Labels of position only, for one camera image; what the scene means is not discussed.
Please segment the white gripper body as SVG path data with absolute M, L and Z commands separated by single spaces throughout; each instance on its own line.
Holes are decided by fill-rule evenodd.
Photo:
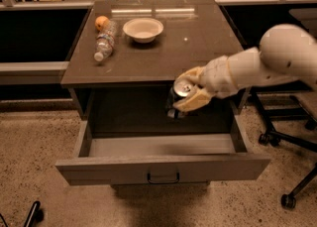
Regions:
M 199 85 L 219 99 L 235 95 L 239 91 L 231 76 L 229 58 L 226 56 L 212 59 L 203 67 L 199 75 Z

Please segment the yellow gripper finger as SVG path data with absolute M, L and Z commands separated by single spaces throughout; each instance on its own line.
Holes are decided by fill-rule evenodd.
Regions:
M 209 92 L 206 88 L 194 86 L 189 95 L 173 103 L 173 107 L 181 112 L 190 112 L 207 105 L 215 96 L 214 92 Z
M 203 72 L 204 72 L 203 66 L 196 66 L 182 73 L 177 79 L 184 80 L 193 85 L 203 86 L 203 77 L 202 77 Z

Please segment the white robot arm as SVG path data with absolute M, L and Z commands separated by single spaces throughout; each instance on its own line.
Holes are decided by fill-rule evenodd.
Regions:
M 196 66 L 178 78 L 191 85 L 189 94 L 173 103 L 180 112 L 224 99 L 244 88 L 280 85 L 300 80 L 317 89 L 317 41 L 302 28 L 276 25 L 267 30 L 257 48 L 221 56 Z

